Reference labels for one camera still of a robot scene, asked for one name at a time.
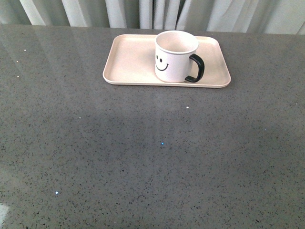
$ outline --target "speckled stone surface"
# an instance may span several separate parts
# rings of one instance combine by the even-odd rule
[[[159,32],[0,25],[3,229],[305,228],[305,36],[192,32],[222,89],[104,81]]]

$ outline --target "mug rim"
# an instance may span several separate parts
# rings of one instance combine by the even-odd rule
[[[192,37],[194,38],[194,40],[196,40],[196,46],[195,46],[194,49],[192,49],[192,50],[190,50],[190,51],[185,51],[185,52],[175,52],[175,51],[170,51],[170,50],[167,50],[167,49],[165,49],[165,48],[162,48],[162,47],[157,43],[157,39],[158,39],[158,37],[162,36],[162,35],[165,34],[165,33],[184,33],[184,34],[190,35],[190,36],[192,36]],[[167,52],[167,53],[170,53],[170,54],[177,54],[177,55],[183,55],[183,54],[192,53],[192,52],[196,51],[196,50],[198,49],[198,47],[199,47],[199,41],[197,40],[197,38],[196,38],[194,35],[192,35],[192,34],[190,34],[190,33],[188,33],[188,32],[185,32],[185,31],[181,31],[181,30],[169,30],[169,31],[161,32],[161,33],[159,33],[159,34],[156,36],[156,38],[155,38],[155,40],[154,40],[154,43],[155,43],[156,47],[158,47],[160,50],[162,50],[162,51],[164,51],[164,52]]]

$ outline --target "white curtain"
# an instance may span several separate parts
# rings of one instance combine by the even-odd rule
[[[305,0],[0,0],[0,23],[305,34]]]

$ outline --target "smiley face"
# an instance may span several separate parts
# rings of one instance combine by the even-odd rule
[[[162,64],[162,62],[163,62],[163,60],[162,60],[162,58],[159,58],[158,57],[158,55],[156,55],[156,58],[157,58],[157,60],[156,60],[156,67],[157,67],[157,69],[159,70],[159,71],[165,71],[166,69],[167,69],[167,67],[168,67],[168,63],[166,64],[166,67],[165,68],[158,68],[158,66],[157,66],[157,63],[161,63]]]

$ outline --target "tray rim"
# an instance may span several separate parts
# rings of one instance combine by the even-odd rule
[[[110,84],[113,84],[113,85],[134,85],[134,86],[177,86],[177,87],[198,87],[198,88],[223,88],[223,87],[226,87],[230,82],[231,82],[231,75],[229,73],[229,70],[228,70],[228,67],[227,67],[227,64],[225,62],[225,59],[224,59],[224,56],[223,56],[223,53],[221,51],[221,48],[220,48],[220,45],[219,45],[219,42],[212,38],[212,37],[207,37],[207,36],[195,36],[197,39],[201,40],[202,38],[204,39],[208,39],[208,40],[212,40],[213,42],[217,43],[219,49],[220,49],[220,52],[221,52],[221,55],[224,59],[224,63],[225,63],[225,68],[226,68],[226,71],[228,72],[228,81],[224,84],[195,84],[195,83],[169,83],[169,82],[161,82],[161,83],[131,83],[131,82],[123,82],[123,81],[112,81],[112,80],[109,80],[106,76],[105,76],[105,72],[107,71],[107,69],[109,68],[108,65],[110,65],[109,63],[109,60],[110,58],[112,57],[113,55],[113,50],[116,48],[116,44],[118,42],[120,42],[121,39],[123,39],[124,37],[126,38],[132,38],[132,37],[142,37],[143,39],[145,38],[154,38],[156,37],[157,34],[121,34],[121,35],[118,35],[116,36],[114,39],[113,39],[113,42],[112,42],[112,45],[111,45],[111,48],[110,48],[110,51],[109,51],[109,55],[108,55],[108,58],[107,58],[107,61],[106,61],[106,64],[105,64],[105,67],[104,67],[104,70],[103,70],[103,78],[106,82],[110,83]]]

